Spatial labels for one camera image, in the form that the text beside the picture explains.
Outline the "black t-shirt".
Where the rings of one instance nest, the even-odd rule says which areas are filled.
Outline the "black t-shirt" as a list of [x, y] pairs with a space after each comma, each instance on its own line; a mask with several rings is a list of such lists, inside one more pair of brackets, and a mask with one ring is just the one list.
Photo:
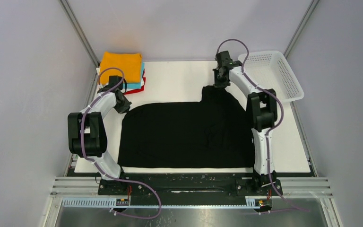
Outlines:
[[250, 168], [254, 162], [245, 110], [224, 89], [205, 86], [198, 102], [141, 105], [122, 120], [123, 167]]

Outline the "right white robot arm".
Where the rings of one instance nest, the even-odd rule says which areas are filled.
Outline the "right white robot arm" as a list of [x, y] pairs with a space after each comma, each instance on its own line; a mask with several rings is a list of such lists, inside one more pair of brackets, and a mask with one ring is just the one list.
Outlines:
[[245, 71], [244, 64], [234, 61], [228, 51], [215, 55], [215, 87], [225, 88], [234, 83], [247, 97], [246, 118], [253, 134], [255, 162], [251, 187], [258, 192], [273, 192], [282, 196], [272, 157], [272, 133], [282, 121], [278, 118], [281, 102], [273, 89], [262, 88]]

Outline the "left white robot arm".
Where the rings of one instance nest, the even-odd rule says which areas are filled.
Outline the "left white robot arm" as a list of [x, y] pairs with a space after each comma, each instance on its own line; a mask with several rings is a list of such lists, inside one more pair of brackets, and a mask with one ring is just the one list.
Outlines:
[[97, 97], [85, 109], [68, 115], [70, 153], [95, 166], [103, 180], [116, 184], [125, 184], [125, 176], [107, 151], [104, 117], [112, 109], [119, 114], [130, 110], [131, 102], [122, 93], [123, 81], [122, 76], [110, 76], [109, 83], [98, 90]]

